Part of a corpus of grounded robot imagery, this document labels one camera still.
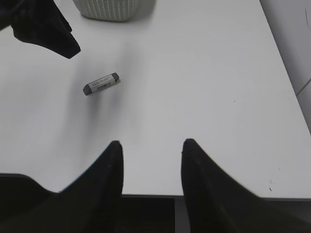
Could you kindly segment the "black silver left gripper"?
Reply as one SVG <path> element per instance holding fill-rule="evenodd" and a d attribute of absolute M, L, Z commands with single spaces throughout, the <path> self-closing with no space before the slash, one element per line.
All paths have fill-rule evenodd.
<path fill-rule="evenodd" d="M 67 59 L 81 51 L 71 26 L 52 0 L 2 0 L 0 29 L 7 27 L 19 41 L 47 48 Z"/>

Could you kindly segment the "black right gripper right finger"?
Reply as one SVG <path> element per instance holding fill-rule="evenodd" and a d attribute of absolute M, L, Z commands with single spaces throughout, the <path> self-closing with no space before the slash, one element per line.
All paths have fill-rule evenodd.
<path fill-rule="evenodd" d="M 192 233 L 309 233 L 310 223 L 256 196 L 194 139 L 183 144 L 181 180 Z"/>

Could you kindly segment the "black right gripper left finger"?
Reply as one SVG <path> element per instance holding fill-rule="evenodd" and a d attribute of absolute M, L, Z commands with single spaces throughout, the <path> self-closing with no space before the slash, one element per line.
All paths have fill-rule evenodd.
<path fill-rule="evenodd" d="M 123 151 L 112 141 L 60 192 L 27 175 L 0 175 L 2 233 L 112 233 L 123 188 Z"/>

